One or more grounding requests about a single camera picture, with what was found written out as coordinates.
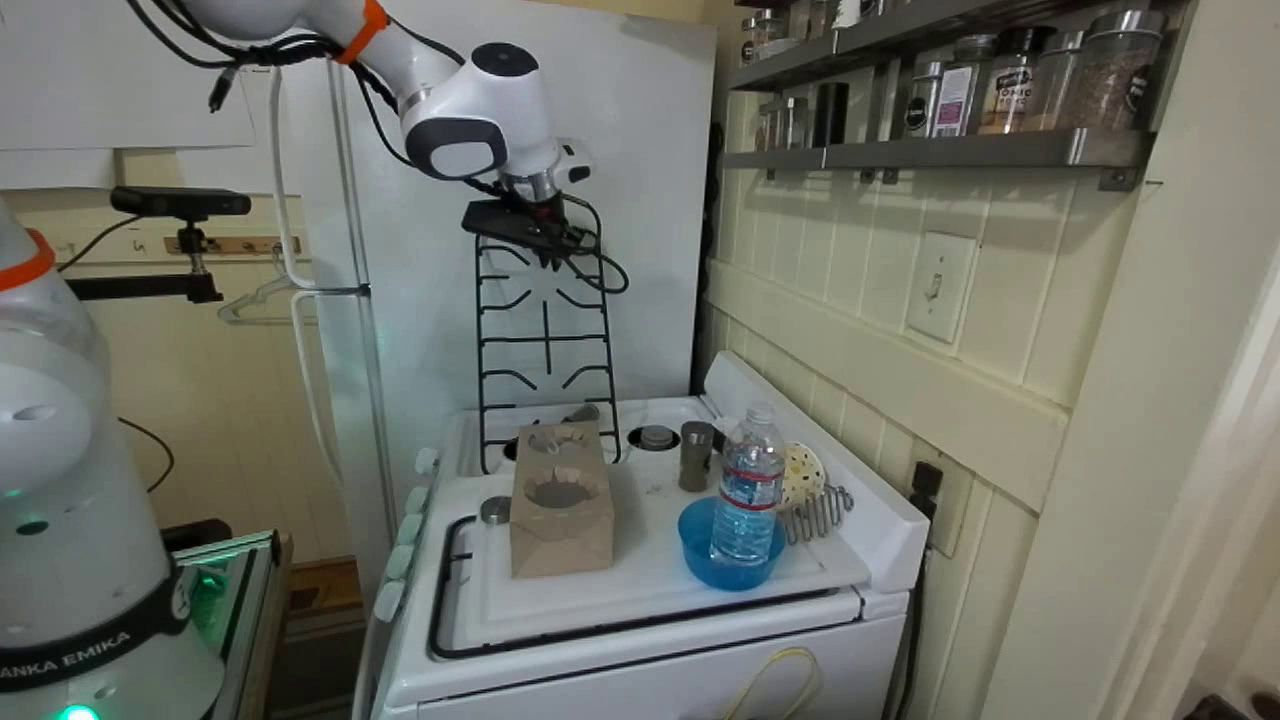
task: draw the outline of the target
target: white refrigerator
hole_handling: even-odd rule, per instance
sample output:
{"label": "white refrigerator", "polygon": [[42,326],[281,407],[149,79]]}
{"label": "white refrigerator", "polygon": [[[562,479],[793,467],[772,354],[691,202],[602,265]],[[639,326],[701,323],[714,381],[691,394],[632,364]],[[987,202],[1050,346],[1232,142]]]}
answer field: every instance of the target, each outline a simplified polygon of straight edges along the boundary
{"label": "white refrigerator", "polygon": [[[683,394],[691,372],[718,37],[535,0],[389,0],[459,51],[524,43],[556,130],[590,148],[575,189],[606,217],[606,251],[632,287],[610,301],[618,394]],[[463,184],[398,162],[352,76],[284,76],[284,167],[302,189],[321,275],[316,400],[366,593],[389,556],[406,493],[434,475],[449,420],[477,407],[477,241]]]}

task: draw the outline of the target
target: metal cup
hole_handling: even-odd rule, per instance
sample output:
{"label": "metal cup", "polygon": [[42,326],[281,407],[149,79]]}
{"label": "metal cup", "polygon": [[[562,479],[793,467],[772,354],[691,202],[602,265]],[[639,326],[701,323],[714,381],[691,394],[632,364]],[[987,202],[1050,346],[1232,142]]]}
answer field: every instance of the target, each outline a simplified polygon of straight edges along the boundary
{"label": "metal cup", "polygon": [[718,422],[689,420],[681,427],[681,489],[683,493],[710,493],[714,449],[718,449]]}

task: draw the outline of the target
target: spice rack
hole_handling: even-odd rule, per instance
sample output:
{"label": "spice rack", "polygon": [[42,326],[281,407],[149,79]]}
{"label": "spice rack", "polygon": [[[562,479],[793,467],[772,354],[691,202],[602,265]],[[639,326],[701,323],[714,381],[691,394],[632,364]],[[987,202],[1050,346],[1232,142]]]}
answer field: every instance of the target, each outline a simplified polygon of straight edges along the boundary
{"label": "spice rack", "polygon": [[[913,70],[913,57],[944,46],[970,31],[999,31],[1011,25],[1045,25],[1070,12],[1111,7],[1099,0],[913,0],[891,5],[886,15],[863,15],[855,26],[800,40],[777,57],[738,67],[738,91],[783,91],[842,70],[873,67],[867,137],[881,137],[891,88],[891,62]],[[769,171],[886,171],[899,167],[1096,167],[1104,190],[1139,184],[1152,130],[1058,126],[1011,137],[927,137],[927,138],[855,138],[829,148],[769,148],[723,151],[719,167]]]}

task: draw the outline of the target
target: small bowl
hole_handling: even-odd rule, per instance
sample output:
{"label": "small bowl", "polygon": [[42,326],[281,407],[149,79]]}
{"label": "small bowl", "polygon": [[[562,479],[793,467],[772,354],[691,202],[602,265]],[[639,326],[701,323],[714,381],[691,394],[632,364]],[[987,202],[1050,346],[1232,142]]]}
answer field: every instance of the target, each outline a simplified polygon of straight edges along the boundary
{"label": "small bowl", "polygon": [[714,558],[714,520],[718,520],[718,498],[691,498],[681,512],[681,545],[683,545],[683,565],[697,581],[723,588],[723,593],[750,593],[760,588],[772,573],[772,565],[783,556],[783,531],[772,531],[769,565],[760,566],[731,566]]}

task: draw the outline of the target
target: white stove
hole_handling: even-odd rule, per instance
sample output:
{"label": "white stove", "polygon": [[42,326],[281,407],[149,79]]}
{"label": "white stove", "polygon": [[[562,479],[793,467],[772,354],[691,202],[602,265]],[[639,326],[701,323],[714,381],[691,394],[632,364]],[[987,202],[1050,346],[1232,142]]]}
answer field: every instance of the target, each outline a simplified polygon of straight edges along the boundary
{"label": "white stove", "polygon": [[[681,556],[677,514],[697,498],[677,485],[681,449],[627,434],[750,407],[769,407],[855,505],[833,536],[793,545],[769,582],[718,593]],[[568,410],[512,407],[488,416],[488,434]],[[510,523],[479,512],[512,493],[504,442],[486,449],[486,475],[477,416],[456,420],[384,573],[362,677],[372,714],[881,714],[923,514],[738,354],[718,354],[710,394],[624,400],[618,416],[618,565],[545,581],[512,581]]]}

